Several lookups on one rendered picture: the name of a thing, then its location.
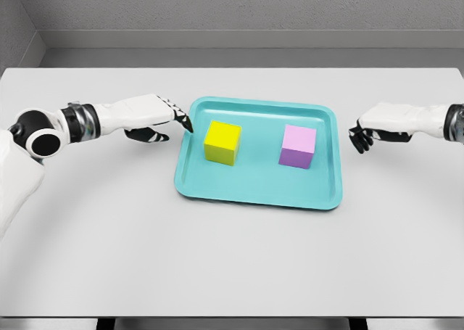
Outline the teal tray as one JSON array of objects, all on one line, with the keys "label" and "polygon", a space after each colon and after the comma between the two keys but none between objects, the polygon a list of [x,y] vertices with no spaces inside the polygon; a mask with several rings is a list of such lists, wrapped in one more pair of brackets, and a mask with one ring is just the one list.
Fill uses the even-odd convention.
[{"label": "teal tray", "polygon": [[[193,133],[185,133],[174,184],[177,191],[199,199],[332,210],[343,189],[336,116],[321,105],[267,102],[205,96],[189,111]],[[241,127],[236,162],[210,162],[203,142],[212,121]],[[280,165],[284,128],[314,128],[315,154],[308,169]]]}]

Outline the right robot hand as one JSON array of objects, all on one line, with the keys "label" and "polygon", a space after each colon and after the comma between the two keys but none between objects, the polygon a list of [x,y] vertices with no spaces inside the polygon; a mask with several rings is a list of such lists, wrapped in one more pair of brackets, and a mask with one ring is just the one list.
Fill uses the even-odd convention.
[{"label": "right robot hand", "polygon": [[363,154],[374,140],[407,143],[413,132],[407,114],[413,107],[407,104],[379,103],[362,114],[349,129],[349,139],[355,149]]}]

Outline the pink purple cube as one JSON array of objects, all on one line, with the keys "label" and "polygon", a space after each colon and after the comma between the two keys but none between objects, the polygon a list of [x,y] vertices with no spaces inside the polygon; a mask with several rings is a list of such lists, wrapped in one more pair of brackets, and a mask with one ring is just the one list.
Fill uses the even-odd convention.
[{"label": "pink purple cube", "polygon": [[278,164],[308,169],[315,153],[316,135],[314,128],[286,125]]}]

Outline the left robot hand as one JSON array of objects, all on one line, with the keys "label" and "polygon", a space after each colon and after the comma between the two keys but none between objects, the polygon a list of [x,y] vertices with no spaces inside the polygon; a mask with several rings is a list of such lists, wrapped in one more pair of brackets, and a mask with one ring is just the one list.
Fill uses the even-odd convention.
[{"label": "left robot hand", "polygon": [[144,143],[168,141],[169,136],[155,131],[154,127],[171,121],[180,123],[190,133],[194,132],[188,114],[169,99],[156,94],[131,98],[128,107],[128,124],[123,129],[129,139]]}]

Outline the yellow cube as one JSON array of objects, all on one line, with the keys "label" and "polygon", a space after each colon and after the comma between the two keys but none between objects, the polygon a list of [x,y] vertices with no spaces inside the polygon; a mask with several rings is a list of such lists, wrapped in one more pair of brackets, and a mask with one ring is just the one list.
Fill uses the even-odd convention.
[{"label": "yellow cube", "polygon": [[204,156],[211,162],[234,166],[241,141],[241,127],[213,120],[204,139]]}]

